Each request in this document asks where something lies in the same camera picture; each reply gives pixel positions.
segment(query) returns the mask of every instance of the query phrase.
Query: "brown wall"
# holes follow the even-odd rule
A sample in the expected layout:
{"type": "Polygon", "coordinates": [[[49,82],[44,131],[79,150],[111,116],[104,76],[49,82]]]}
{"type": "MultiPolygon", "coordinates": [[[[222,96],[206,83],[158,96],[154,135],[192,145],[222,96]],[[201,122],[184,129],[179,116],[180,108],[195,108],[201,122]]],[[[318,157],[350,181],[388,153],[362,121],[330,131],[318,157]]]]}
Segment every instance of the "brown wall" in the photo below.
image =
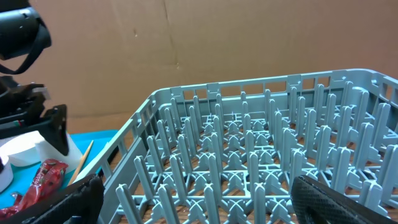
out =
{"type": "Polygon", "coordinates": [[[17,80],[46,84],[74,117],[132,113],[168,86],[341,68],[398,77],[396,0],[31,3],[53,46],[17,80]]]}

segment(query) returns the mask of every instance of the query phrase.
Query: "wooden stick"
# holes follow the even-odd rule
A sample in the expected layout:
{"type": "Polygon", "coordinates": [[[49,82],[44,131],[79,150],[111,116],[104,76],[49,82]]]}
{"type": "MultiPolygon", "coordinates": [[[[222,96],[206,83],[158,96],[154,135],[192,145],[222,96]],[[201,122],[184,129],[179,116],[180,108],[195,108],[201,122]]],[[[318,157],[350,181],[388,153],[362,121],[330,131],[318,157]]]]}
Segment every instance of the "wooden stick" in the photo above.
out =
{"type": "Polygon", "coordinates": [[[79,165],[77,166],[75,172],[73,173],[73,176],[72,176],[72,178],[70,179],[68,186],[71,185],[71,184],[73,184],[73,182],[76,180],[76,177],[77,177],[77,175],[80,173],[80,170],[81,170],[81,168],[83,167],[83,164],[85,163],[85,161],[86,161],[86,159],[87,159],[87,156],[88,156],[88,154],[90,153],[91,147],[93,147],[93,144],[94,144],[94,140],[91,141],[91,143],[90,143],[90,145],[88,146],[88,148],[87,148],[85,154],[83,155],[83,157],[81,157],[80,163],[79,163],[79,165]]]}

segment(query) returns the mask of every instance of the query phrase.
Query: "plastic crate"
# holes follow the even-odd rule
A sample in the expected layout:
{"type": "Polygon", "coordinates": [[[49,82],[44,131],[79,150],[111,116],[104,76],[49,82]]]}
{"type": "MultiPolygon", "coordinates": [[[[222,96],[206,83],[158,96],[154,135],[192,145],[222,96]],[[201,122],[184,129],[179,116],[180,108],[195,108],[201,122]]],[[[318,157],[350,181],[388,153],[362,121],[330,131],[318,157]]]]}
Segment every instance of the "plastic crate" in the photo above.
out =
{"type": "Polygon", "coordinates": [[[78,178],[104,172],[100,223],[117,223],[122,215],[143,223],[149,205],[146,223],[183,221],[179,205],[189,210],[186,223],[219,223],[219,211],[228,213],[229,223],[250,223],[252,212],[256,223],[289,223],[289,189],[298,175],[342,194],[357,190],[347,196],[387,216],[382,205],[398,207],[392,194],[398,187],[397,122],[398,81],[372,70],[164,88],[146,99],[78,178]],[[306,80],[313,82],[309,89],[303,89],[306,80]],[[284,91],[266,89],[279,82],[284,91]],[[246,94],[251,85],[260,91],[246,94]],[[231,86],[236,95],[224,96],[231,86]],[[130,131],[134,142],[126,146],[130,131]],[[116,148],[123,156],[111,170],[107,159],[116,148]],[[139,185],[144,195],[134,195],[139,185]]]}

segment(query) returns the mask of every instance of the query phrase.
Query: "blue surface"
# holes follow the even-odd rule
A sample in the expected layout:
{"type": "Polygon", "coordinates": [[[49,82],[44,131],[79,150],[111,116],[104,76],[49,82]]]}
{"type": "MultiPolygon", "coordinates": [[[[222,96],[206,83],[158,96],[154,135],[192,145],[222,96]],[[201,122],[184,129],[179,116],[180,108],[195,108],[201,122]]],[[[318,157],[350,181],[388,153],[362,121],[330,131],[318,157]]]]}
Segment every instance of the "blue surface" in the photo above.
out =
{"type": "MultiPolygon", "coordinates": [[[[116,133],[117,130],[107,130],[93,133],[71,134],[73,142],[75,142],[77,148],[79,148],[82,154],[85,153],[91,140],[94,140],[93,147],[87,156],[87,160],[84,163],[83,168],[95,158],[95,156],[104,148],[105,144],[109,142],[116,133]]],[[[40,163],[38,162],[27,167],[16,167],[12,165],[11,167],[12,172],[14,173],[14,179],[0,194],[0,208],[10,207],[14,204],[14,198],[11,197],[11,193],[19,192],[22,195],[26,193],[37,169],[40,167],[40,163]]],[[[62,188],[68,185],[73,173],[74,171],[71,171],[65,176],[62,188]]]]}

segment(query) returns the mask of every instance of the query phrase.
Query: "red wrapper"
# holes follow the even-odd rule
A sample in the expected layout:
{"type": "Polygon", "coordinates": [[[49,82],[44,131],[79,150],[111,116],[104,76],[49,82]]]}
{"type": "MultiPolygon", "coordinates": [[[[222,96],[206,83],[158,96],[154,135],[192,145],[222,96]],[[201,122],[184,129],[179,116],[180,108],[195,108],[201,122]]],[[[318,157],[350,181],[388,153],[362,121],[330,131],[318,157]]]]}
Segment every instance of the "red wrapper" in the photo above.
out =
{"type": "Polygon", "coordinates": [[[13,193],[14,206],[0,210],[0,220],[33,205],[59,189],[68,165],[56,159],[46,159],[37,170],[25,196],[13,193]]]}

